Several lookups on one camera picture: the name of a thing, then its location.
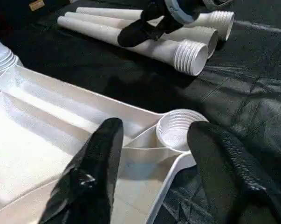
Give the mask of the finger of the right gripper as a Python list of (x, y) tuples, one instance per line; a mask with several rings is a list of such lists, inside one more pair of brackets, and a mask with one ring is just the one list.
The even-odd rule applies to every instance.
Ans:
[(163, 17), (162, 20), (166, 22), (169, 22), (171, 19), (165, 1), (150, 0), (140, 14), (140, 21), (147, 22), (153, 19), (158, 19), (161, 16)]
[(165, 30), (160, 26), (153, 26), (141, 19), (124, 27), (118, 35), (118, 44), (124, 48), (135, 47), (144, 41), (157, 41)]

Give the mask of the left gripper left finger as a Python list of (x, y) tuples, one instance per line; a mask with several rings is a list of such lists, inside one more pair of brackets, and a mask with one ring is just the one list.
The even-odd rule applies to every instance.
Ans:
[(64, 169), (41, 224), (109, 224), (123, 145), (123, 122), (106, 119)]

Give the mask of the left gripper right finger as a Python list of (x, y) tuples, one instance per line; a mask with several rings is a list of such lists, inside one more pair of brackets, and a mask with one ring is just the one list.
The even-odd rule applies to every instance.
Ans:
[(225, 128), (194, 121), (188, 146), (217, 224), (281, 224), (281, 186)]

